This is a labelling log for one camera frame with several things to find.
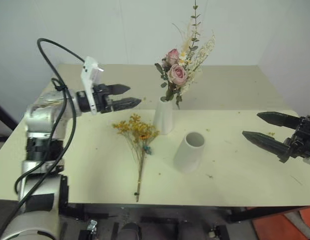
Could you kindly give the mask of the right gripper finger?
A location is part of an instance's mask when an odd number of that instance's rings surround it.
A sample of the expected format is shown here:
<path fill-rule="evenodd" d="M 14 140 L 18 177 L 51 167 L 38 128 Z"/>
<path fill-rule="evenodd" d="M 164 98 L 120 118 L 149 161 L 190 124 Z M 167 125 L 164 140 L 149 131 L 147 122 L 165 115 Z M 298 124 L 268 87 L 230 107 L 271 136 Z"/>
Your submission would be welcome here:
<path fill-rule="evenodd" d="M 276 155 L 281 161 L 287 161 L 289 159 L 289 146 L 276 141 L 273 137 L 251 131 L 243 131 L 242 135 L 252 144 Z"/>
<path fill-rule="evenodd" d="M 265 122 L 278 127 L 286 127 L 295 130 L 299 126 L 299 118 L 280 112 L 266 111 L 257 114 Z"/>

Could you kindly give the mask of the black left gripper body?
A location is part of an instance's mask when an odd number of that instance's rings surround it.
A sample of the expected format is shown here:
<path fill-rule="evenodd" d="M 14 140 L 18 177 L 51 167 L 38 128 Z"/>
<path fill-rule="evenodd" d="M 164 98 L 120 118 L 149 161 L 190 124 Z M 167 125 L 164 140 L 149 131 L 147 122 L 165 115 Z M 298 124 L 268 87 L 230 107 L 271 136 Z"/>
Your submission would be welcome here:
<path fill-rule="evenodd" d="M 113 95 L 113 85 L 96 84 L 93 86 L 93 97 L 97 112 L 104 114 L 112 111 L 112 100 L 109 95 Z"/>

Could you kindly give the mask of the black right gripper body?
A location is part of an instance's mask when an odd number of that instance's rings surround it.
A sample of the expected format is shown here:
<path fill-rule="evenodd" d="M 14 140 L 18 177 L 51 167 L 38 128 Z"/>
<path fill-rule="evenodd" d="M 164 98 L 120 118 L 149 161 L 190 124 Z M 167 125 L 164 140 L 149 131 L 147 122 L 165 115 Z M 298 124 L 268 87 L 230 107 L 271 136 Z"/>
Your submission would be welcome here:
<path fill-rule="evenodd" d="M 285 163 L 290 157 L 301 157 L 304 163 L 310 163 L 310 115 L 306 117 L 287 115 L 282 126 L 295 132 L 283 142 L 288 149 L 279 156 L 279 161 Z"/>

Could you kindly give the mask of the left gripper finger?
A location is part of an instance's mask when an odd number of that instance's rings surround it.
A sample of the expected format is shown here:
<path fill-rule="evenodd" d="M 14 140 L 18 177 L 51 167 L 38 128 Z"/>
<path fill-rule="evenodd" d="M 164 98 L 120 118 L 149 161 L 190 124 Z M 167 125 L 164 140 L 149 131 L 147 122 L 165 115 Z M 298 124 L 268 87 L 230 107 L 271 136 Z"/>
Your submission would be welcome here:
<path fill-rule="evenodd" d="M 141 99 L 135 97 L 127 97 L 121 100 L 114 100 L 112 102 L 112 108 L 114 112 L 133 109 L 141 103 Z"/>
<path fill-rule="evenodd" d="M 111 85 L 111 95 L 122 95 L 129 91 L 131 88 L 123 84 L 113 84 Z"/>

